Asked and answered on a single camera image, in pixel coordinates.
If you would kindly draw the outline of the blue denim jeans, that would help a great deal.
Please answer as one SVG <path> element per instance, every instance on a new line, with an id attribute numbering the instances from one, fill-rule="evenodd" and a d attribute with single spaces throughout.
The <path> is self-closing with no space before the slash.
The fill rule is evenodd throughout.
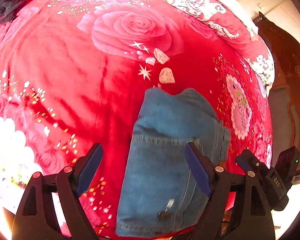
<path id="1" fill-rule="evenodd" d="M 207 196 L 186 162 L 192 142 L 217 165 L 227 158 L 231 133 L 196 90 L 171 95 L 145 92 L 134 124 L 115 232 L 120 237 L 154 238 L 198 222 Z"/>

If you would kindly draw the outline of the dark wooden headboard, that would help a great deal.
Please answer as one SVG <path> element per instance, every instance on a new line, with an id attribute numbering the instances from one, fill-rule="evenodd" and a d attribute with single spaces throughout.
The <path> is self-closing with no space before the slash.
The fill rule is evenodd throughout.
<path id="1" fill-rule="evenodd" d="M 253 22 L 274 59 L 275 79 L 269 92 L 273 126 L 272 163 L 291 146 L 300 151 L 300 43 L 261 12 Z M 300 183 L 300 160 L 296 184 Z"/>

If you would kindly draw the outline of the red rose bed blanket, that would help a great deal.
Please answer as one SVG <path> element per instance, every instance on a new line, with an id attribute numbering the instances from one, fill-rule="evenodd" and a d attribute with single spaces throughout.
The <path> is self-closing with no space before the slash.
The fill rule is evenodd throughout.
<path id="1" fill-rule="evenodd" d="M 26 0 L 0 23 L 0 207 L 31 175 L 59 172 L 93 143 L 104 158 L 81 203 L 117 239 L 126 163 L 145 91 L 202 94 L 230 132 L 227 170 L 250 149 L 271 164 L 270 50 L 237 0 Z"/>

